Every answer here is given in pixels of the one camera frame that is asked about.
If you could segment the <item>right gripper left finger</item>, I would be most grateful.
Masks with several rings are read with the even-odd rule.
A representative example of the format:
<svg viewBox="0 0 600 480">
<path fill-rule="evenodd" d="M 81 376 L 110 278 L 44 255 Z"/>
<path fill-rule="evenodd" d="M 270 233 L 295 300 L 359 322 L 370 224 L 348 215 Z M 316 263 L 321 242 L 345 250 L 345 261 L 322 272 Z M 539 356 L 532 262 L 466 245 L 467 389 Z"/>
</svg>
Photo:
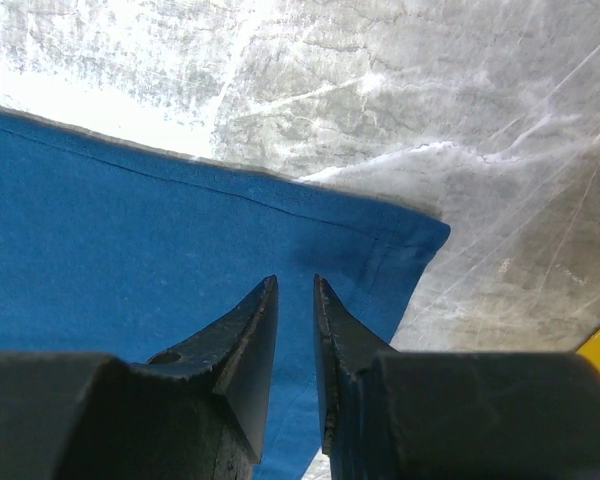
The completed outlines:
<svg viewBox="0 0 600 480">
<path fill-rule="evenodd" d="M 132 368 L 158 400 L 150 417 L 165 479 L 249 479 L 263 455 L 278 324 L 268 276 L 232 310 Z"/>
</svg>

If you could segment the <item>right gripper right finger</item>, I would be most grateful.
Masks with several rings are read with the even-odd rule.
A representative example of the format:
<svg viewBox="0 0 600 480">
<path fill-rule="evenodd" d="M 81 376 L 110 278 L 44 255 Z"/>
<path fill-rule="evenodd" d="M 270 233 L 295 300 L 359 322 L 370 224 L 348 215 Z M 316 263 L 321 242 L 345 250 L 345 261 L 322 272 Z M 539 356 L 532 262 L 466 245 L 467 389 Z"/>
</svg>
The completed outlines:
<svg viewBox="0 0 600 480">
<path fill-rule="evenodd" d="M 333 479 L 398 479 L 400 425 L 388 361 L 396 350 L 314 277 L 313 335 L 321 450 Z"/>
</svg>

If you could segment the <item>blue t-shirt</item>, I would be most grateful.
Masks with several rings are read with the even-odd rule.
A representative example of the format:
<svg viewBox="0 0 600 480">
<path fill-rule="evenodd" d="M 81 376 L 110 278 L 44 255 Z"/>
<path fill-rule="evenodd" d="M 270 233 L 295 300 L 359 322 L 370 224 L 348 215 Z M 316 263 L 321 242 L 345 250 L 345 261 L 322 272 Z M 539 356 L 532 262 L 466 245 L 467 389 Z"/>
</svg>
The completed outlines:
<svg viewBox="0 0 600 480">
<path fill-rule="evenodd" d="M 0 113 L 0 350 L 143 361 L 275 276 L 258 479 L 301 478 L 320 444 L 314 278 L 390 340 L 449 234 L 447 224 L 390 203 Z"/>
</svg>

